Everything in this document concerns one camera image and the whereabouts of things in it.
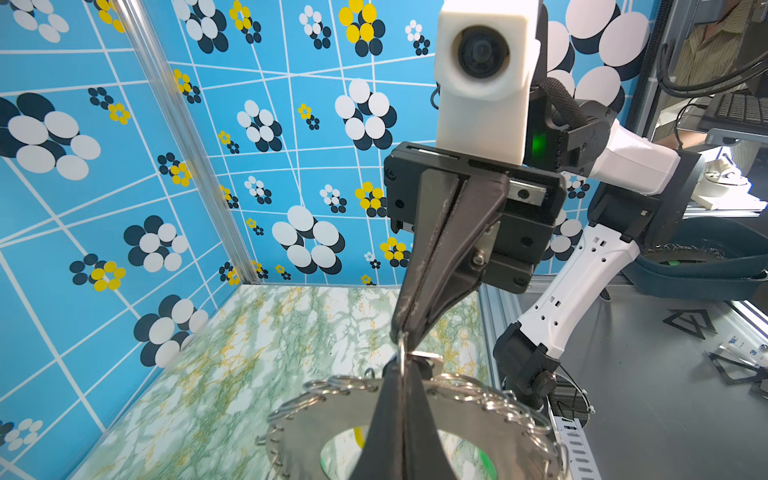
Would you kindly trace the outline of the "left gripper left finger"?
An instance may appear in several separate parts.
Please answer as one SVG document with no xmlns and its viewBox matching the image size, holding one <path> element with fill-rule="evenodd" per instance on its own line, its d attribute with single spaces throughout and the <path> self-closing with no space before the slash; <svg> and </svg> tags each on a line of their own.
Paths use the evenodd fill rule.
<svg viewBox="0 0 768 480">
<path fill-rule="evenodd" d="M 383 384 L 366 444 L 350 476 L 351 479 L 405 478 L 404 380 L 398 362 L 390 361 L 384 369 Z"/>
</svg>

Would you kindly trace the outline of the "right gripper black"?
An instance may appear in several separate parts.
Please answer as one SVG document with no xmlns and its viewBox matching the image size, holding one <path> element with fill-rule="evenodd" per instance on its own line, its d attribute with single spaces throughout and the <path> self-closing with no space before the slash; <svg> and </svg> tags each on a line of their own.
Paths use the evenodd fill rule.
<svg viewBox="0 0 768 480">
<path fill-rule="evenodd" d="M 407 351 L 481 284 L 524 291 L 565 200 L 555 173 L 411 142 L 384 176 L 393 232 L 414 232 L 390 332 Z"/>
</svg>

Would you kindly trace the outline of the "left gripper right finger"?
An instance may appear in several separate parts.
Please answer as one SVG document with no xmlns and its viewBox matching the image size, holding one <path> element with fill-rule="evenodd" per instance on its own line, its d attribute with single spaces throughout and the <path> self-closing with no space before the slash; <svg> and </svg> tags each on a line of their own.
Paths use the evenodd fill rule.
<svg viewBox="0 0 768 480">
<path fill-rule="evenodd" d="M 456 478 L 437 432 L 421 371 L 413 361 L 408 361 L 405 376 L 405 478 Z"/>
</svg>

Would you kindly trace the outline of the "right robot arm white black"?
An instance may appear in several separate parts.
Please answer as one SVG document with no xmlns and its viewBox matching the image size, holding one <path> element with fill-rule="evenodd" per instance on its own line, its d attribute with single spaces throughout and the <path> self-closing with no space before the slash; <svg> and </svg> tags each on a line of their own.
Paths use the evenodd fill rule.
<svg viewBox="0 0 768 480">
<path fill-rule="evenodd" d="M 564 173 L 599 186 L 588 223 L 541 297 L 498 338 L 504 385 L 540 408 L 579 320 L 610 280 L 680 223 L 703 163 L 621 126 L 608 107 L 536 82 L 519 166 L 411 142 L 384 163 L 394 230 L 414 229 L 391 337 L 416 348 L 440 317 L 482 284 L 525 291 L 566 198 Z"/>
</svg>

